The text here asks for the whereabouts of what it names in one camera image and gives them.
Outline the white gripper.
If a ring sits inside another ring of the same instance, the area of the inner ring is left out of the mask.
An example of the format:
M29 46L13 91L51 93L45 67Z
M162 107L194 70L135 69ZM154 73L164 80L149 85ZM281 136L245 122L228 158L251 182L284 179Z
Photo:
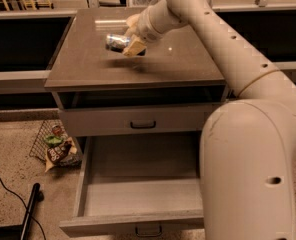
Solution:
M166 0L160 0L148 6L140 14L128 17L126 24L127 37L135 33L139 36L133 35L129 45L123 50L125 56L133 57L146 49L145 42L159 41L169 31L186 26L187 22L181 20L168 8Z

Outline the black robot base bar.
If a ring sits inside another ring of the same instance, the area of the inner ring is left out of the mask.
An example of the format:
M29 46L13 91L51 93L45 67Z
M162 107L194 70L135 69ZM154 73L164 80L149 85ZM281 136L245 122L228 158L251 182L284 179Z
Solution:
M42 200L41 195L40 184L35 183L32 187L23 222L19 225L1 226L0 240L28 240L34 209L37 202Z

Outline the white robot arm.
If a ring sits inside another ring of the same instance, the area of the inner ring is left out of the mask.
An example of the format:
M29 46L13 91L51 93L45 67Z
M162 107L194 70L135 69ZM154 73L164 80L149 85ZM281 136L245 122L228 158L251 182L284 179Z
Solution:
M184 25L236 97L202 130L206 240L296 240L296 86L212 10L211 0L160 0L132 17L127 32L153 42Z

